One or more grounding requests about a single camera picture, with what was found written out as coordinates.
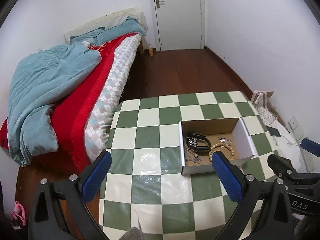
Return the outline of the black smart watch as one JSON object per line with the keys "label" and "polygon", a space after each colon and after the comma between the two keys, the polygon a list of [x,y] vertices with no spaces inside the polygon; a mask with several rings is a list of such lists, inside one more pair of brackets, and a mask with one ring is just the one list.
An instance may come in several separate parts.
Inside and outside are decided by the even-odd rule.
{"label": "black smart watch", "polygon": [[212,146],[206,136],[197,133],[187,133],[185,135],[185,142],[197,154],[209,153]]}

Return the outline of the black smartphone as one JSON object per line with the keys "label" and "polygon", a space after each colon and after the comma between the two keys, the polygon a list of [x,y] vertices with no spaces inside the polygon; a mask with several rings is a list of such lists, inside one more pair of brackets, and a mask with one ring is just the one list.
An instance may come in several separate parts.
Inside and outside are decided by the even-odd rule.
{"label": "black smartphone", "polygon": [[267,130],[269,131],[271,136],[274,137],[281,137],[280,132],[278,129],[270,127],[270,126],[266,126]]}

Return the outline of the pink slipper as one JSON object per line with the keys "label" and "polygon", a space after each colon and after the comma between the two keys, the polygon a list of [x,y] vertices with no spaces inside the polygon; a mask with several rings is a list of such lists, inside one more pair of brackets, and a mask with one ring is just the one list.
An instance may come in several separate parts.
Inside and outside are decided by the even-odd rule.
{"label": "pink slipper", "polygon": [[10,213],[15,226],[26,226],[26,216],[23,205],[16,201],[14,210]]}

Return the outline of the patterned tote bag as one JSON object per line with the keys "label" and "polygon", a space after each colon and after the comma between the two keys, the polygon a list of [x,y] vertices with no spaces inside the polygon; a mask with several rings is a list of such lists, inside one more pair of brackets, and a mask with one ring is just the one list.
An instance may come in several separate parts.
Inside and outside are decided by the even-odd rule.
{"label": "patterned tote bag", "polygon": [[277,115],[272,113],[271,110],[273,107],[269,102],[269,99],[273,94],[274,92],[255,90],[251,97],[251,103],[261,117],[262,122],[264,125],[271,127],[277,120]]}

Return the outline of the green white checkered tablecloth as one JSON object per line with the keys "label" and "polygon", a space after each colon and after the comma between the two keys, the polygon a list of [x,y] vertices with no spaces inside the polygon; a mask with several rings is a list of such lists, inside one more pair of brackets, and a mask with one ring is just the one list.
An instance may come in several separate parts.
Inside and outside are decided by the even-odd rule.
{"label": "green white checkered tablecloth", "polygon": [[100,190],[99,223],[110,239],[132,227],[147,239],[212,239],[236,204],[214,173],[181,175],[179,122],[243,118],[256,153],[245,174],[273,181],[276,152],[257,111],[242,92],[207,92],[127,100],[114,114],[107,149],[111,168]]}

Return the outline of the white cardboard box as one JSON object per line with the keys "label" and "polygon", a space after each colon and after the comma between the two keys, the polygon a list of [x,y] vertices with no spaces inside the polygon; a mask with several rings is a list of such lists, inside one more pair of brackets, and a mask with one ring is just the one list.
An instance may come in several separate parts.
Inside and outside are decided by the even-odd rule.
{"label": "white cardboard box", "polygon": [[[213,172],[213,153],[220,151],[236,166],[242,166],[253,157],[257,150],[242,118],[189,120],[179,122],[181,152],[181,174]],[[194,153],[185,142],[187,133],[206,136],[210,143],[209,153]]]}

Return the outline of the orange bottle on floor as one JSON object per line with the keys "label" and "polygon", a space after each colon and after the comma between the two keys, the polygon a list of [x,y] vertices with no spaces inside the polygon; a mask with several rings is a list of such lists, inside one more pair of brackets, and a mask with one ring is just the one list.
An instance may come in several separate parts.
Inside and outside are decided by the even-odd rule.
{"label": "orange bottle on floor", "polygon": [[153,56],[154,52],[153,52],[153,45],[150,43],[149,44],[149,56]]}

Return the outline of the white door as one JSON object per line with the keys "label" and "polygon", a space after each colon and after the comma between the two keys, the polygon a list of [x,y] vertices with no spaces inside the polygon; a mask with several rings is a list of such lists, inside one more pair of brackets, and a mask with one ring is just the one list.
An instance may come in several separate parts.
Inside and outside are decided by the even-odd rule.
{"label": "white door", "polygon": [[158,51],[203,49],[204,0],[150,0]]}

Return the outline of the white wall socket strip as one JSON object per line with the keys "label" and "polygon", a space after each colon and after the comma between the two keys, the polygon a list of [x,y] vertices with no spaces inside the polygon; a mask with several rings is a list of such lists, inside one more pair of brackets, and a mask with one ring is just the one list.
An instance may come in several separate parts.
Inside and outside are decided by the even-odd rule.
{"label": "white wall socket strip", "polygon": [[312,141],[305,136],[304,131],[295,116],[289,120],[288,124],[301,149],[306,171],[310,173],[316,169],[315,158],[319,158],[319,143]]}

